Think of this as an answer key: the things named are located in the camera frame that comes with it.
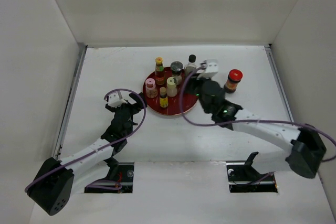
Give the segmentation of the pink cap shaker jar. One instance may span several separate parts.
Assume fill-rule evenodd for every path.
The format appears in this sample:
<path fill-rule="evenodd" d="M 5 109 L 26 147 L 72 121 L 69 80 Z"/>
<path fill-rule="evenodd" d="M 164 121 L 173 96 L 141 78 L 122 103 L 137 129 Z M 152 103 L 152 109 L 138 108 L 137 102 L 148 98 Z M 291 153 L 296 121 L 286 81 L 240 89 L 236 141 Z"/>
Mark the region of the pink cap shaker jar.
<path fill-rule="evenodd" d="M 153 78 L 147 78 L 145 81 L 146 96 L 150 99 L 156 98 L 158 91 L 156 88 L 156 82 Z"/>

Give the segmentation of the tall clear bottle black cap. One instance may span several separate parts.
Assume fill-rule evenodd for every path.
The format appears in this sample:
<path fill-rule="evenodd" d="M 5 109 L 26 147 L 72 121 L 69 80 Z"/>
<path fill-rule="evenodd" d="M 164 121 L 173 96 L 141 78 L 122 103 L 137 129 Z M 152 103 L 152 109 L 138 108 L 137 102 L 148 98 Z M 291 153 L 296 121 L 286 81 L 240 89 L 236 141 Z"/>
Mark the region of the tall clear bottle black cap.
<path fill-rule="evenodd" d="M 197 68 L 196 64 L 196 56 L 195 55 L 189 55 L 188 57 L 188 63 L 184 67 L 184 74 L 187 77 L 190 72 L 192 72 L 194 69 Z"/>

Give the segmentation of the yellow cap shaker jar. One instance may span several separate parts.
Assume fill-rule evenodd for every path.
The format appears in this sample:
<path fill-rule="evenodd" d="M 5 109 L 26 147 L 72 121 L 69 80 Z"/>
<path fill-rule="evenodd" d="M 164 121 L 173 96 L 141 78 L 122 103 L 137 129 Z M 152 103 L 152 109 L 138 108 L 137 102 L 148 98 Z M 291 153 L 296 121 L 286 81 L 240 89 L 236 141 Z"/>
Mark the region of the yellow cap shaker jar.
<path fill-rule="evenodd" d="M 166 81 L 166 93 L 168 97 L 175 97 L 178 93 L 177 83 L 174 77 L 169 77 Z"/>

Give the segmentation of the small yellow label bottle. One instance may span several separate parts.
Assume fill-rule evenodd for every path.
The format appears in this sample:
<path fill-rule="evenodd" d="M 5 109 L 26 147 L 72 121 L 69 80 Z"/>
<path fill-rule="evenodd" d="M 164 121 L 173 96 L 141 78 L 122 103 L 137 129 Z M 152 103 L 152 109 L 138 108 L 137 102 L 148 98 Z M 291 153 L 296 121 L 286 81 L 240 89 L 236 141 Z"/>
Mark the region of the small yellow label bottle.
<path fill-rule="evenodd" d="M 160 88 L 160 98 L 159 98 L 159 104 L 161 108 L 167 108 L 169 106 L 166 88 L 161 87 Z"/>

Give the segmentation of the grinder jar black cap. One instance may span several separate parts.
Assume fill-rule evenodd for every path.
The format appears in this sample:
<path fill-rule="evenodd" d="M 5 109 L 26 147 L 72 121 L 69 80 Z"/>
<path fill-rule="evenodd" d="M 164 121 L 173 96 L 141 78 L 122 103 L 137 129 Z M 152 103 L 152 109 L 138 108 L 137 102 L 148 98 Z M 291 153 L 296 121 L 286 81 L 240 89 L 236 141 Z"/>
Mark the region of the grinder jar black cap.
<path fill-rule="evenodd" d="M 176 79 L 176 85 L 180 85 L 182 82 L 182 70 L 183 64 L 180 61 L 174 61 L 171 63 L 172 77 Z"/>

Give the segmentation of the chili sauce bottle green label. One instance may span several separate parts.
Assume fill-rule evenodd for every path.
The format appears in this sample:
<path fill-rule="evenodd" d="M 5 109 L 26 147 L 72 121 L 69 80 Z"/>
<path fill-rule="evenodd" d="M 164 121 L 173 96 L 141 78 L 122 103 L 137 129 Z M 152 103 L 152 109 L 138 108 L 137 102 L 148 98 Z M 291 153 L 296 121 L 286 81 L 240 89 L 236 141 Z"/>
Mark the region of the chili sauce bottle green label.
<path fill-rule="evenodd" d="M 165 84 L 165 71 L 163 66 L 163 59 L 161 57 L 157 57 L 155 59 L 155 82 L 160 86 Z"/>

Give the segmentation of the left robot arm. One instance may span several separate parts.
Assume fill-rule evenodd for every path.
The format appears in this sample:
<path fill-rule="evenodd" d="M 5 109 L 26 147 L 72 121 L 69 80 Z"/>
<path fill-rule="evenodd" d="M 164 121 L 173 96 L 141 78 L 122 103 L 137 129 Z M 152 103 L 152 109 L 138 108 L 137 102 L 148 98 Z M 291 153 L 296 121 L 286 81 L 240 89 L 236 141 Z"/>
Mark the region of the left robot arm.
<path fill-rule="evenodd" d="M 118 175 L 119 163 L 114 156 L 126 146 L 128 137 L 141 123 L 135 123 L 134 115 L 146 111 L 143 93 L 129 90 L 134 100 L 123 99 L 121 89 L 105 96 L 106 109 L 114 114 L 106 131 L 91 145 L 66 158 L 45 160 L 25 193 L 48 215 L 59 213 L 76 190 L 99 188 L 96 181 L 113 181 Z"/>

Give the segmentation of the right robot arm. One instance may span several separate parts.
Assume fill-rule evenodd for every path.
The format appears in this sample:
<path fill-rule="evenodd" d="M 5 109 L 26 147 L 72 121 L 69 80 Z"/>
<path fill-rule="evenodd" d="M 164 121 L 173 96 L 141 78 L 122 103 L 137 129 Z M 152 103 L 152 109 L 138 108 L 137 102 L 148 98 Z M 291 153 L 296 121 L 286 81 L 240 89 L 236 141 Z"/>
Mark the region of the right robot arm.
<path fill-rule="evenodd" d="M 264 140 L 280 150 L 263 154 L 254 151 L 244 164 L 235 169 L 254 180 L 268 173 L 291 170 L 297 175 L 315 178 L 326 147 L 311 125 L 292 125 L 286 121 L 262 120 L 257 115 L 225 98 L 225 90 L 211 78 L 191 74 L 186 92 L 198 96 L 203 111 L 211 115 L 215 126 L 242 132 Z"/>

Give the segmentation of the red cap sauce jar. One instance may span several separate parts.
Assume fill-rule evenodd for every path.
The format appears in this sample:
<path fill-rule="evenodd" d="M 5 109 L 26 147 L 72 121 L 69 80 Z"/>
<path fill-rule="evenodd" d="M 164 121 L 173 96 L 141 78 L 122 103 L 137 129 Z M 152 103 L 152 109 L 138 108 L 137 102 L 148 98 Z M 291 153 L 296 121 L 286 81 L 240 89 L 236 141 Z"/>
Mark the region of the red cap sauce jar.
<path fill-rule="evenodd" d="M 227 81 L 224 84 L 224 90 L 226 93 L 234 93 L 238 84 L 243 78 L 243 73 L 238 69 L 232 69 L 227 76 Z"/>

